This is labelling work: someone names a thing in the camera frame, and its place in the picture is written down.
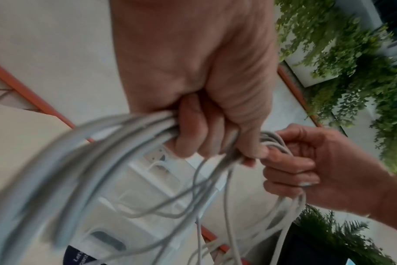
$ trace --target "person's right hand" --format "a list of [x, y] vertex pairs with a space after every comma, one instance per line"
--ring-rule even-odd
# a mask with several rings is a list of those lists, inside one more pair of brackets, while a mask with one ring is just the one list
[[291, 124], [277, 133], [294, 157], [270, 148], [261, 160], [268, 192], [293, 198], [305, 191], [315, 206], [375, 214], [391, 178], [378, 160], [332, 129]]

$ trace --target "forearm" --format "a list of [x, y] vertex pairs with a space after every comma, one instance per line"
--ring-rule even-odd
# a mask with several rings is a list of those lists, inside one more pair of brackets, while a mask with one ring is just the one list
[[387, 191], [371, 218], [397, 229], [397, 176], [389, 178], [386, 185]]

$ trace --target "window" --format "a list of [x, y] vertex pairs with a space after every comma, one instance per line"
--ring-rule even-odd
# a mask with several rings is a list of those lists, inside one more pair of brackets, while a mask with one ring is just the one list
[[373, 0], [373, 3], [383, 23], [388, 24], [397, 40], [397, 0]]

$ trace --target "cable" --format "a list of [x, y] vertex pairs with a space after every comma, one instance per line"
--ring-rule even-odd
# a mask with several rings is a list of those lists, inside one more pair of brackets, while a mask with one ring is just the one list
[[[51, 143], [34, 157], [13, 181], [0, 191], [0, 265], [16, 265], [37, 234], [40, 227], [57, 216], [49, 225], [47, 240], [54, 248], [66, 247], [78, 224], [84, 221], [95, 204], [114, 183], [130, 161], [158, 148], [165, 142], [177, 137], [178, 126], [176, 113], [163, 111], [150, 115], [117, 115], [82, 125]], [[93, 144], [75, 148], [86, 138], [114, 128], [108, 137]], [[290, 154], [283, 140], [271, 132], [262, 132], [260, 140], [267, 146], [275, 147], [281, 152]], [[198, 230], [197, 264], [201, 265], [202, 257], [228, 244], [230, 251], [222, 258], [222, 263], [234, 260], [241, 264], [241, 256], [246, 255], [256, 244], [282, 230], [274, 252], [271, 265], [277, 263], [281, 246], [288, 227], [305, 206], [305, 196], [293, 200], [285, 216], [272, 226], [278, 208], [284, 202], [280, 197], [274, 207], [254, 225], [234, 233], [229, 211], [229, 191], [233, 176], [233, 166], [242, 162], [241, 153], [231, 148], [222, 158], [208, 178], [198, 181], [198, 175], [206, 160], [197, 168], [191, 187], [178, 195], [159, 203], [149, 209], [133, 208], [125, 202], [112, 200], [111, 204], [126, 218], [141, 218], [154, 214], [162, 218], [179, 219], [173, 231], [150, 245], [129, 249], [112, 254], [102, 260], [90, 262], [99, 265], [111, 260], [137, 255], [160, 248], [152, 265], [160, 262], [173, 238], [189, 228], [194, 222]], [[224, 194], [224, 211], [227, 235], [201, 244], [201, 222], [199, 214], [214, 193], [216, 183], [222, 174], [228, 171]], [[172, 205], [187, 195], [191, 201], [179, 213], [166, 213], [163, 208]], [[125, 205], [135, 213], [121, 211], [118, 205]]]

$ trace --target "hand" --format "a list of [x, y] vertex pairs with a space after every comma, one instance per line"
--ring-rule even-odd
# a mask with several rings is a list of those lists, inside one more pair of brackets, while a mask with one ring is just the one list
[[117, 64], [130, 111], [179, 110], [179, 157], [233, 142], [267, 155], [260, 127], [278, 64], [272, 0], [111, 0]]
[[261, 160], [273, 194], [358, 215], [377, 214], [390, 191], [390, 173], [338, 131], [292, 124], [277, 132], [294, 157], [270, 148]]

